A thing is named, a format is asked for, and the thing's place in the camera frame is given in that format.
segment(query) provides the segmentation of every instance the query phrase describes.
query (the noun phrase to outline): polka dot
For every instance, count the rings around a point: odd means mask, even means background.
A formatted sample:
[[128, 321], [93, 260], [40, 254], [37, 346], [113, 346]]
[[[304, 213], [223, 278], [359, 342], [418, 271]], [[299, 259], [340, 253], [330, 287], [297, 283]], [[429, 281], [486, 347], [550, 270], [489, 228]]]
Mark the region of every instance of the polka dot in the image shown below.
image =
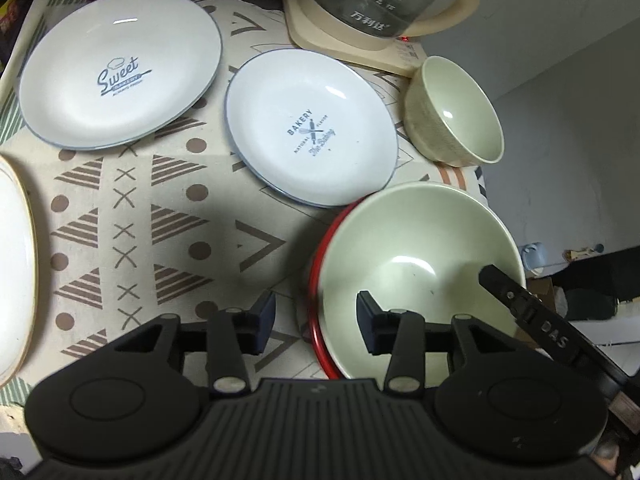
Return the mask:
[[62, 314], [58, 314], [56, 316], [56, 326], [60, 330], [71, 330], [76, 324], [76, 320], [71, 314], [67, 314], [63, 312]]
[[189, 256], [194, 260], [206, 260], [211, 256], [211, 246], [206, 242], [196, 242], [189, 247]]
[[58, 152], [58, 158], [60, 160], [71, 160], [76, 156], [76, 152], [74, 150], [60, 150]]
[[187, 198], [192, 202], [200, 202], [209, 196], [209, 189], [204, 184], [193, 184], [187, 188]]
[[196, 305], [196, 316], [200, 319], [209, 319], [209, 316], [218, 311], [218, 306], [213, 301], [201, 301]]
[[204, 97], [201, 97], [196, 102], [194, 102], [192, 108], [196, 108], [196, 110], [199, 110], [200, 108], [204, 108], [205, 106], [207, 106], [207, 100]]
[[54, 213], [62, 213], [69, 207], [69, 199], [64, 195], [58, 195], [51, 201], [51, 210]]
[[202, 139], [198, 139], [196, 137], [194, 139], [187, 140], [187, 150], [191, 153], [202, 153], [206, 149], [207, 143]]
[[56, 253], [51, 257], [51, 268], [53, 270], [65, 270], [66, 266], [69, 264], [69, 258], [66, 257], [66, 254]]

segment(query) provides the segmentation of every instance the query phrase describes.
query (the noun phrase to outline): red-rimmed bowl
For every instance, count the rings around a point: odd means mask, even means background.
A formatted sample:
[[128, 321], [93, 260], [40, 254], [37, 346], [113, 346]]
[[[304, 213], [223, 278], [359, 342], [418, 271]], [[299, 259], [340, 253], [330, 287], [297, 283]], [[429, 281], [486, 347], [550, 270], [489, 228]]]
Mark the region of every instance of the red-rimmed bowl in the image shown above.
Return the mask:
[[307, 316], [309, 323], [309, 333], [311, 334], [311, 345], [314, 348], [314, 352], [316, 353], [316, 357], [318, 358], [318, 362], [320, 363], [322, 370], [324, 370], [324, 373], [330, 379], [341, 379], [344, 377], [344, 375], [341, 373], [341, 371], [335, 365], [334, 360], [331, 358], [331, 354], [329, 354], [329, 351], [324, 344], [322, 332], [320, 331], [320, 323], [318, 320], [318, 280], [320, 277], [320, 270], [322, 269], [322, 260], [324, 259], [324, 254], [326, 253], [326, 248], [329, 246], [331, 238], [334, 237], [336, 230], [338, 229], [338, 227], [340, 227], [340, 224], [344, 221], [344, 219], [347, 218], [349, 213], [353, 211], [353, 209], [361, 201], [362, 199], [349, 204], [334, 219], [334, 221], [322, 237], [322, 240], [320, 240], [318, 250], [316, 250], [316, 255], [314, 256], [313, 262], [311, 264], [311, 271], [309, 272], [307, 287]]
[[[500, 219], [462, 190], [443, 184], [402, 184], [350, 206], [335, 219], [313, 261], [308, 322], [329, 378], [375, 378], [389, 356], [371, 356], [354, 301], [369, 290], [383, 310], [402, 308], [428, 322], [468, 313], [508, 335], [511, 314], [478, 283], [494, 264], [524, 284], [517, 247]], [[448, 375], [445, 354], [427, 355], [428, 385]]]

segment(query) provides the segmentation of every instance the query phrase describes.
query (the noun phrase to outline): white ceramic plate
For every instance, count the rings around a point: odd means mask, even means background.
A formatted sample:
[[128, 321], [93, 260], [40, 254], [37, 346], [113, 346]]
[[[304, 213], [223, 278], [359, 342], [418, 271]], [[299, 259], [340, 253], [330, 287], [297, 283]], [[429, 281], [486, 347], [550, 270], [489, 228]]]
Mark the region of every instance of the white ceramic plate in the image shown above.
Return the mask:
[[353, 70], [322, 54], [272, 50], [232, 79], [226, 122], [238, 155], [271, 187], [316, 206], [386, 186], [398, 158], [391, 117]]
[[18, 176], [0, 156], [0, 386], [24, 358], [35, 317], [36, 245]]
[[20, 80], [22, 116], [56, 146], [122, 144], [190, 108], [221, 54], [216, 22], [189, 0], [97, 0], [31, 54]]
[[[371, 356], [356, 320], [356, 295], [368, 290], [383, 310], [413, 310], [429, 322], [475, 316], [508, 335], [508, 309], [478, 283], [494, 264], [524, 286], [518, 249], [500, 219], [464, 191], [428, 182], [368, 197], [329, 244], [318, 285], [319, 323], [337, 367], [348, 378], [382, 385], [389, 355]], [[426, 383], [449, 375], [446, 354], [427, 354]]]

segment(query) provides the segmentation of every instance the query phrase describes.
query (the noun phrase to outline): patterned tablecloth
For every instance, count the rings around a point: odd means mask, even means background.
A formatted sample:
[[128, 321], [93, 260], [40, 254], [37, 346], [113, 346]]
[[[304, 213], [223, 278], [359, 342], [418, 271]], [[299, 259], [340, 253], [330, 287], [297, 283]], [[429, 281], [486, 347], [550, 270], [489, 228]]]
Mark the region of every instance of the patterned tablecloth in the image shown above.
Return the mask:
[[[83, 4], [37, 2], [26, 25], [31, 37], [20, 39], [23, 58]], [[295, 46], [282, 12], [239, 0], [197, 3], [222, 32], [218, 76], [182, 117], [143, 139], [99, 152], [49, 146], [22, 122], [13, 90], [20, 70], [9, 83], [12, 71], [2, 78], [0, 153], [15, 163], [30, 195], [40, 293], [30, 352], [0, 390], [0, 404], [24, 401], [47, 375], [159, 314], [201, 320], [217, 309], [247, 308], [265, 289], [277, 294], [277, 314], [264, 354], [246, 358], [252, 384], [265, 376], [324, 377], [306, 336], [303, 275], [338, 210], [301, 205], [265, 186], [233, 153], [223, 123], [225, 89], [242, 64]], [[389, 185], [445, 182], [486, 203], [479, 168], [434, 165], [409, 143], [400, 107], [407, 80], [354, 70], [396, 125], [400, 150]], [[187, 359], [185, 375], [204, 384], [204, 356]]]

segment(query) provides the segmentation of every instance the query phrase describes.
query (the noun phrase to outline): bakery logo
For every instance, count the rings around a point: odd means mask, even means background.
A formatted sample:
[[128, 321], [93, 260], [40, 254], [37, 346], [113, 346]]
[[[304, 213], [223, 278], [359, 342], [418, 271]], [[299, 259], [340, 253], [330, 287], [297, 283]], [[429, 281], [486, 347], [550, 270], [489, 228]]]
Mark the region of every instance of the bakery logo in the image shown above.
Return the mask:
[[289, 135], [302, 134], [305, 138], [296, 149], [294, 153], [299, 152], [305, 145], [311, 141], [311, 147], [307, 150], [311, 155], [316, 156], [324, 148], [328, 140], [335, 135], [335, 132], [331, 130], [320, 129], [320, 126], [327, 120], [328, 116], [322, 116], [316, 123], [312, 117], [311, 110], [306, 110], [298, 120], [293, 123], [287, 133]]
[[107, 63], [107, 68], [100, 72], [98, 76], [98, 86], [101, 88], [100, 95], [109, 93], [117, 95], [125, 90], [142, 83], [142, 78], [151, 72], [138, 70], [138, 58], [131, 57], [127, 62], [123, 57], [116, 57]]

